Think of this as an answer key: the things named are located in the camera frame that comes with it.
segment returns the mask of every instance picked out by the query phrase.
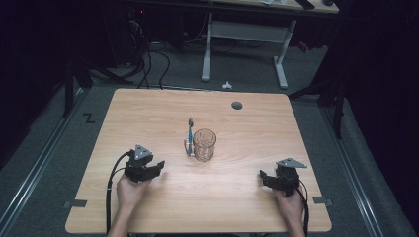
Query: gray carpet floor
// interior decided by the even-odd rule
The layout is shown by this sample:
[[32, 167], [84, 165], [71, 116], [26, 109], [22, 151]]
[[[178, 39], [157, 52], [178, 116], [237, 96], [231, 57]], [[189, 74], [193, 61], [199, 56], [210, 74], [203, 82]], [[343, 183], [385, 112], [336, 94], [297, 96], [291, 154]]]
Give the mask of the gray carpet floor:
[[[289, 88], [281, 90], [272, 62], [278, 46], [255, 45], [254, 42], [242, 42], [235, 47], [215, 45], [210, 79], [202, 82], [204, 49], [200, 44], [188, 44], [182, 49], [156, 44], [152, 48], [164, 53], [170, 59], [170, 65], [166, 57], [151, 52], [148, 84], [157, 87], [169, 65], [162, 79], [165, 90], [194, 88], [223, 91], [222, 85], [228, 81], [233, 87], [228, 91], [290, 94], [309, 85], [327, 51], [327, 47], [323, 47], [304, 53], [296, 47], [290, 47], [284, 60]], [[148, 66], [150, 63], [147, 56], [144, 58]], [[123, 67], [111, 70], [119, 74], [130, 71]], [[121, 87], [136, 88], [143, 77], [140, 72], [129, 78], [134, 82], [133, 85], [122, 86], [104, 78], [99, 79], [101, 76], [97, 72], [93, 72], [93, 75], [96, 76], [93, 88], [82, 93], [85, 98], [78, 104], [53, 146], [41, 178], [23, 208], [18, 211], [19, 215], [7, 231], [7, 236], [78, 236], [65, 231], [70, 209], [65, 208], [64, 204], [75, 198], [113, 93]], [[292, 106], [320, 189], [333, 203], [327, 207], [333, 227], [329, 232], [309, 233], [309, 236], [371, 236], [345, 172], [341, 158], [342, 147], [361, 181], [382, 236], [416, 236], [377, 168], [348, 103], [345, 103], [342, 121], [343, 137], [337, 141], [325, 118], [326, 114], [333, 112], [332, 108], [318, 108], [315, 99], [316, 96], [303, 96], [292, 101]], [[60, 124], [63, 105], [64, 90], [61, 89], [34, 122], [31, 132], [13, 158], [0, 171], [0, 179], [3, 181], [0, 184], [0, 213], [6, 212], [15, 193]], [[93, 123], [86, 122], [86, 114], [92, 115], [90, 120]], [[273, 233], [270, 236], [287, 234]]]

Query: desk top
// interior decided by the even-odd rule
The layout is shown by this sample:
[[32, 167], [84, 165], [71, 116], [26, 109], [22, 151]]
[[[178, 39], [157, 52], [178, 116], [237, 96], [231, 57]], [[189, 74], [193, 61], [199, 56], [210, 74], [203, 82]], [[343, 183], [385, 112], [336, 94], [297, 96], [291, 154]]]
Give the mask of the desk top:
[[[240, 102], [241, 110], [231, 104]], [[193, 132], [209, 128], [217, 136], [207, 163], [185, 153], [188, 120]], [[116, 91], [66, 223], [70, 233], [106, 232], [106, 186], [117, 159], [135, 144], [153, 152], [148, 166], [165, 160], [129, 226], [135, 233], [285, 232], [271, 189], [259, 170], [275, 176], [276, 162], [289, 157], [308, 190], [309, 231], [328, 231], [320, 189], [286, 95], [171, 90]], [[125, 166], [127, 158], [120, 167]], [[112, 216], [118, 207], [114, 177]]]
[[[315, 12], [315, 13], [339, 13], [339, 8], [336, 4], [328, 7], [324, 5], [322, 0], [308, 0], [312, 5], [314, 5], [314, 9], [312, 10], [305, 10], [306, 12]], [[254, 5], [258, 7], [270, 7], [270, 8], [281, 8], [281, 9], [289, 9], [289, 10], [299, 10], [304, 11], [301, 5], [299, 5], [295, 0], [287, 0], [286, 3], [280, 3], [278, 1], [274, 1], [269, 6], [260, 2], [260, 0], [212, 0], [212, 2], [219, 2], [219, 3], [229, 3], [229, 4], [239, 4], [239, 5]]]

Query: transparent glass cup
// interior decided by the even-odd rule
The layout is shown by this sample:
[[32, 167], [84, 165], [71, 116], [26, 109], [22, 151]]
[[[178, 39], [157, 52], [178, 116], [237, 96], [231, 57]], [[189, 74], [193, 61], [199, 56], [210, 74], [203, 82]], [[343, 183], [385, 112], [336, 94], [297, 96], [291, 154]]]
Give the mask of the transparent glass cup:
[[[215, 150], [216, 135], [213, 131], [203, 128], [195, 132], [193, 138], [193, 150], [197, 160], [207, 162], [212, 159], [213, 152]], [[185, 139], [185, 150], [188, 153], [188, 147], [190, 143], [188, 139]]]

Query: toothbrush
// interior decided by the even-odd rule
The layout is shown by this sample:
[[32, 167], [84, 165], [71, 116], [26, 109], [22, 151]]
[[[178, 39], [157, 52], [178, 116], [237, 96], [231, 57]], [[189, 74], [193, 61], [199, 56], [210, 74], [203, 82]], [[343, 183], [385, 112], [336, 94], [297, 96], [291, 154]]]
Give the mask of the toothbrush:
[[188, 137], [188, 139], [189, 139], [189, 147], [188, 147], [188, 155], [191, 155], [192, 154], [192, 130], [191, 130], [191, 128], [194, 126], [194, 121], [191, 119], [191, 118], [189, 118], [189, 121], [188, 121], [188, 124], [189, 124], [189, 137]]

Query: human arm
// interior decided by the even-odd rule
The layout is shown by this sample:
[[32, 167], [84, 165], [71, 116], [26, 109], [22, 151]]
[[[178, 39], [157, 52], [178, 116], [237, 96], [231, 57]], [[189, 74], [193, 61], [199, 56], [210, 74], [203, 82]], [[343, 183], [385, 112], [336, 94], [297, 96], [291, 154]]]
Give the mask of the human arm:
[[142, 200], [146, 188], [151, 180], [135, 183], [126, 175], [121, 175], [117, 184], [119, 207], [108, 237], [127, 236], [129, 220]]
[[304, 210], [302, 198], [297, 191], [293, 195], [286, 197], [284, 191], [272, 189], [277, 198], [281, 216], [286, 222], [287, 229], [291, 237], [304, 237], [302, 226], [302, 212]]

